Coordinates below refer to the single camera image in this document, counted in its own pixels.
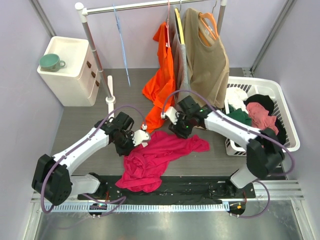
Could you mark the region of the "magenta t shirt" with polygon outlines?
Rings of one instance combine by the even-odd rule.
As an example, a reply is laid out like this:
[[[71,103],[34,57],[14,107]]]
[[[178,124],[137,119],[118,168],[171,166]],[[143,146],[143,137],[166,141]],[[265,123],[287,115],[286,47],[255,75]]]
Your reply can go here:
[[[140,145],[124,157],[124,172],[115,185],[132,192],[154,192],[161,186],[161,176],[170,162],[192,152],[209,150],[209,142],[198,135],[183,139],[164,131],[156,131],[146,146]]]

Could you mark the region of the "light blue wire hanger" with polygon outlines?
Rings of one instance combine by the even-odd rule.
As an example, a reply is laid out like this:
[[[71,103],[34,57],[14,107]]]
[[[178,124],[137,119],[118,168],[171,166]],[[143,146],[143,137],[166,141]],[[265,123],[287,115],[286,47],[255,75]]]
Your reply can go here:
[[[118,33],[119,33],[119,37],[120,37],[122,59],[123,59],[124,69],[125,69],[125,73],[126,73],[126,77],[127,77],[127,82],[128,82],[128,86],[131,87],[131,80],[130,80],[130,76],[129,76],[129,69],[128,69],[128,64],[127,64],[126,50],[125,50],[125,45],[124,45],[124,40],[123,40],[123,35],[122,35],[121,23],[120,23],[119,16],[117,14],[116,6],[113,4],[112,7],[113,7],[116,25],[117,25],[117,29],[118,29]]]

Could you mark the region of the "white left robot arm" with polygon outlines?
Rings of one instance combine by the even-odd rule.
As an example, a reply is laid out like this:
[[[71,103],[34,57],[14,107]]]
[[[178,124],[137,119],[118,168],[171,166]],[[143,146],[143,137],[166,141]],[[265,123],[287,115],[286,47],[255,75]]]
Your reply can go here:
[[[62,204],[68,197],[88,194],[100,200],[107,192],[106,182],[96,173],[74,175],[74,171],[95,152],[114,144],[119,156],[128,156],[139,145],[141,130],[132,131],[134,120],[120,112],[111,120],[100,120],[80,140],[67,149],[49,156],[42,155],[35,168],[31,187],[40,194],[42,202],[53,206]]]

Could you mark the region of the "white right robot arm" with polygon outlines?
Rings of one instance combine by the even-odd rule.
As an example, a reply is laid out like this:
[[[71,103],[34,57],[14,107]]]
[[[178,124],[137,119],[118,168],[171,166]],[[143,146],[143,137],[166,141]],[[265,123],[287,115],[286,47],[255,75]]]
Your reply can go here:
[[[170,106],[161,117],[170,120],[169,129],[179,138],[187,139],[194,127],[201,127],[234,141],[245,150],[246,163],[229,177],[225,186],[230,197],[238,197],[245,186],[265,178],[284,160],[282,145],[270,128],[260,130],[237,122],[211,106],[200,107],[191,96],[178,105],[179,110]]]

